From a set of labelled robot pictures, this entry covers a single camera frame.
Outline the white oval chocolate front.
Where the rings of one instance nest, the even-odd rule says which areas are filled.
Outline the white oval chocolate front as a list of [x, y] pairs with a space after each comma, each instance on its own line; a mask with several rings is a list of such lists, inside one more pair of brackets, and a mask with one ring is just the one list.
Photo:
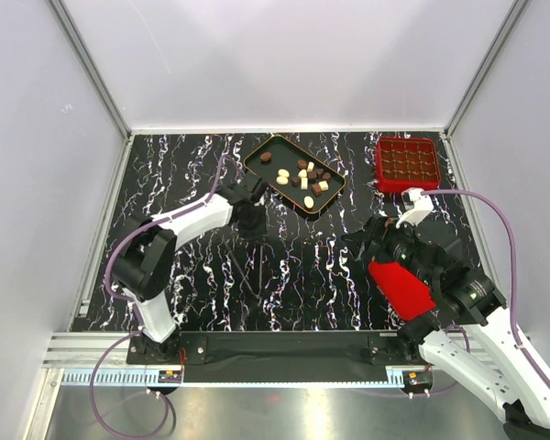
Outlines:
[[303, 199], [304, 205], [306, 208], [311, 209], [314, 207], [314, 200], [310, 196], [305, 196]]

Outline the brown square chocolate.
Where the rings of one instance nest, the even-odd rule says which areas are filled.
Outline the brown square chocolate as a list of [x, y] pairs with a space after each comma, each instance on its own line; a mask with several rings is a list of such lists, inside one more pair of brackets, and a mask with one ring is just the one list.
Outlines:
[[311, 191], [316, 197], [319, 197], [324, 192], [319, 183], [314, 183], [311, 186]]

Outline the metal tweezers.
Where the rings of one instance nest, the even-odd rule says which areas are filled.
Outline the metal tweezers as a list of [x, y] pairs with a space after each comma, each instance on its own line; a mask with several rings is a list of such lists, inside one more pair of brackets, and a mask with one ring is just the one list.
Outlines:
[[251, 242], [239, 241], [228, 244], [226, 247], [246, 292], [258, 300], [262, 291], [261, 246]]

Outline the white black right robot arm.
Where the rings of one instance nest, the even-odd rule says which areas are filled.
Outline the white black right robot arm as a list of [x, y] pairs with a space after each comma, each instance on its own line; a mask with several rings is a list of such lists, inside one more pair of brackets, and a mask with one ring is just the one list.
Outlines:
[[444, 225], [374, 215], [342, 241], [364, 260], [404, 324], [388, 352], [447, 373], [502, 422], [510, 439], [550, 439], [550, 376], [535, 351], [515, 341], [512, 310], [474, 268]]

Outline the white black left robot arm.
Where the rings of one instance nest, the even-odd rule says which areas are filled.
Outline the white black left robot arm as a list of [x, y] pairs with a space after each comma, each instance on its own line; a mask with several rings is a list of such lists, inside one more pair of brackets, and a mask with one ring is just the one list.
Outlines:
[[267, 234], [266, 208], [261, 203], [268, 184], [250, 173], [239, 183], [215, 184], [196, 202], [152, 217], [131, 217], [125, 237], [104, 271], [109, 294], [132, 304], [138, 330], [158, 362], [179, 354], [178, 325], [171, 315], [166, 290], [176, 251], [214, 229], [235, 225], [247, 240]]

